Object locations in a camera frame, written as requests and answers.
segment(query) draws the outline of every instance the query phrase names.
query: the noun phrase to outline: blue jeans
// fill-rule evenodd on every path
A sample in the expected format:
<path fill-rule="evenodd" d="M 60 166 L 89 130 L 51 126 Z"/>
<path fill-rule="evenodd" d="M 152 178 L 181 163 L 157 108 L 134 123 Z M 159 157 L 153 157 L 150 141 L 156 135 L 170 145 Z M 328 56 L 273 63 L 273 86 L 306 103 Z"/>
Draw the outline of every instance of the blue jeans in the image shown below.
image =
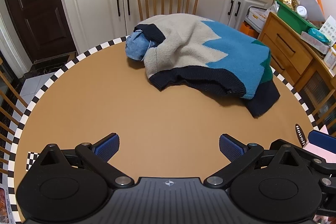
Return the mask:
<path fill-rule="evenodd" d="M 142 61 L 145 57 L 147 50 L 154 47 L 155 43 L 153 41 L 148 41 L 142 30 L 136 30 L 126 39 L 125 52 L 127 57 Z"/>

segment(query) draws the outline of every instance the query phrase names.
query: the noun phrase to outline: black drawer handle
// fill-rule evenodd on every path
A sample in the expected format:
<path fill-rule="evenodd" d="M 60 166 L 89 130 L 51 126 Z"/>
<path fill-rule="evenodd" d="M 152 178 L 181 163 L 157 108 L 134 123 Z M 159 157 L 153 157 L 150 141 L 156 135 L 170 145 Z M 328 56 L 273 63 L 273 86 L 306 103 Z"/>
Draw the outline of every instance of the black drawer handle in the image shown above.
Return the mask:
<path fill-rule="evenodd" d="M 275 61 L 275 63 L 278 64 L 278 66 L 279 66 L 280 69 L 285 70 L 272 54 L 271 54 L 271 57 L 273 58 L 273 60 Z"/>
<path fill-rule="evenodd" d="M 238 1 L 238 9 L 237 9 L 237 12 L 235 13 L 235 17 L 238 15 L 238 12 L 239 12 L 239 9 L 240 9 L 240 5 L 241 5 L 241 2 Z"/>
<path fill-rule="evenodd" d="M 231 12 L 232 12 L 232 8 L 233 8 L 233 0 L 231 0 L 231 8 L 230 8 L 230 11 L 227 13 L 229 16 L 231 15 Z"/>
<path fill-rule="evenodd" d="M 277 33 L 277 36 L 287 45 L 288 48 L 290 48 L 290 50 L 293 52 L 293 53 L 296 53 L 295 50 L 292 49 L 292 47 L 290 45 L 287 44 L 287 42 L 285 40 L 283 40 L 283 38 Z"/>
<path fill-rule="evenodd" d="M 127 9 L 128 9 L 128 15 L 130 16 L 131 13 L 130 13 L 130 11 L 129 11 L 129 0 L 127 0 Z"/>
<path fill-rule="evenodd" d="M 118 17 L 120 16 L 119 0 L 117 0 Z"/>

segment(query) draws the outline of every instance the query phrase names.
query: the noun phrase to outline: orange tabletop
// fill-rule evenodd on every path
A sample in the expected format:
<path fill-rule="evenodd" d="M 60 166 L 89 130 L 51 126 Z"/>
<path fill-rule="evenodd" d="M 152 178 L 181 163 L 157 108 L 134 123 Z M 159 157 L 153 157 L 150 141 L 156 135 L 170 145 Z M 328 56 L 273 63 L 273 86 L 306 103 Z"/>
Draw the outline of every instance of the orange tabletop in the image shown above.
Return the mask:
<path fill-rule="evenodd" d="M 103 43 L 70 61 L 49 79 L 29 104 L 15 134 L 8 185 L 15 221 L 14 192 L 26 174 L 27 155 L 48 143 L 72 149 L 111 132 L 120 149 L 110 164 L 137 181 L 140 176 L 200 177 L 229 163 L 218 140 L 228 133 L 265 149 L 276 139 L 300 146 L 295 125 L 313 126 L 300 96 L 281 75 L 274 82 L 280 99 L 254 119 L 238 98 L 209 97 L 187 86 L 158 91 L 142 62 L 125 55 L 125 37 Z"/>

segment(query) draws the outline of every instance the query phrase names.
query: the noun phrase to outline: green tray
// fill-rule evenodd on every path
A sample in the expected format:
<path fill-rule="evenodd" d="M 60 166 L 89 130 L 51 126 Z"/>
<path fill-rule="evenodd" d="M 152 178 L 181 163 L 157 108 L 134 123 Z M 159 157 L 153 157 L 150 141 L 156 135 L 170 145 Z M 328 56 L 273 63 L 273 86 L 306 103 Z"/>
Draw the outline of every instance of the green tray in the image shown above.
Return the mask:
<path fill-rule="evenodd" d="M 292 27 L 292 29 L 298 34 L 301 34 L 302 32 L 308 32 L 310 28 L 317 29 L 315 25 L 309 23 L 307 20 L 304 20 L 296 12 L 287 7 L 287 5 L 283 4 L 279 0 L 276 1 L 280 5 L 278 10 L 278 17 L 280 17 L 284 22 Z"/>

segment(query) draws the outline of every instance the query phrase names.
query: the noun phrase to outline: drawer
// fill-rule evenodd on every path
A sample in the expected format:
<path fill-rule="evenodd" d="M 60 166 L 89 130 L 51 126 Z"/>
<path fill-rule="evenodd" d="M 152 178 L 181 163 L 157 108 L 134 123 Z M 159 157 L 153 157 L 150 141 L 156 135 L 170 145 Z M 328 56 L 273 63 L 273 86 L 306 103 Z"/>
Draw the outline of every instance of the drawer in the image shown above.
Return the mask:
<path fill-rule="evenodd" d="M 271 66 L 279 72 L 291 85 L 294 85 L 300 78 L 300 74 L 293 64 L 279 50 L 274 42 L 265 34 L 261 40 L 271 50 Z"/>
<path fill-rule="evenodd" d="M 313 57 L 297 38 L 276 19 L 272 18 L 265 34 L 277 45 L 293 64 L 299 74 L 303 74 Z"/>

